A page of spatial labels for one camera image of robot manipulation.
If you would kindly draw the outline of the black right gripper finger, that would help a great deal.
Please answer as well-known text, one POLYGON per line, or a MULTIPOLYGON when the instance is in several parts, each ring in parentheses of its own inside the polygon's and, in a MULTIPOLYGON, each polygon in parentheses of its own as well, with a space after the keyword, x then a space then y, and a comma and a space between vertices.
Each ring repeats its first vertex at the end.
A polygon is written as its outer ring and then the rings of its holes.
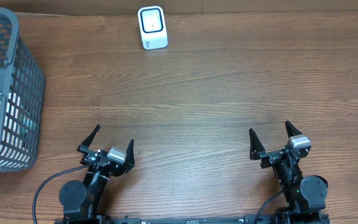
POLYGON ((285 121, 285 129, 289 138, 302 134, 289 120, 285 121))
POLYGON ((249 129, 250 137, 250 160, 259 160, 265 154, 265 148, 260 142, 256 132, 250 128, 249 129))

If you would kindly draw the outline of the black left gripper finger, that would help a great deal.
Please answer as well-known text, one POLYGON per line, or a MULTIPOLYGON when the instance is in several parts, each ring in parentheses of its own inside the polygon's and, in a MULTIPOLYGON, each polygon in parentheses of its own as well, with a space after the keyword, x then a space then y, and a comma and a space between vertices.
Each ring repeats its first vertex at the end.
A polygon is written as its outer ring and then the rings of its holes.
POLYGON ((130 171, 135 166, 135 159, 134 159, 134 140, 131 139, 127 150, 126 150, 126 159, 125 159, 125 171, 130 171))
POLYGON ((91 145, 93 142, 93 139, 96 135, 96 133, 101 129, 101 126, 99 124, 96 125, 96 127, 93 129, 92 133, 80 144, 81 147, 87 147, 91 145))

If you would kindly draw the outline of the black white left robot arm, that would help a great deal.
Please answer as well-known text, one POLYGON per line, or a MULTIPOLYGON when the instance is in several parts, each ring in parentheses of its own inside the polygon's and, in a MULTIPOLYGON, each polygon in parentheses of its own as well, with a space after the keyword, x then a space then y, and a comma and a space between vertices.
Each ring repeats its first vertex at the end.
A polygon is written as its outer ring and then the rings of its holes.
POLYGON ((119 177, 135 166, 134 140, 130 140, 125 151, 115 147, 108 151, 92 151, 90 145, 101 129, 97 125, 93 132, 77 147, 83 154, 80 164, 86 168, 82 181, 71 180, 65 183, 59 192, 59 201, 63 205, 63 218, 56 223, 112 223, 108 215, 98 213, 103 192, 111 177, 119 177))

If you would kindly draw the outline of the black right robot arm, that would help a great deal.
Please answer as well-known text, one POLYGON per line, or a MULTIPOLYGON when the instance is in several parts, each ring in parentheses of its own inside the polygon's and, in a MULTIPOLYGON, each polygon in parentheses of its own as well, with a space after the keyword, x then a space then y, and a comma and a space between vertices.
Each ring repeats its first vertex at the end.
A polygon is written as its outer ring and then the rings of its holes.
POLYGON ((250 159, 260 161, 261 168, 273 169, 281 190, 270 197, 258 210, 254 223, 329 223, 326 208, 328 181, 319 175, 303 176, 298 165, 311 150, 311 140, 290 122, 285 121, 288 142, 276 151, 267 152, 256 132, 250 128, 250 159), (273 215, 263 218, 265 207, 284 195, 286 207, 279 207, 273 215))

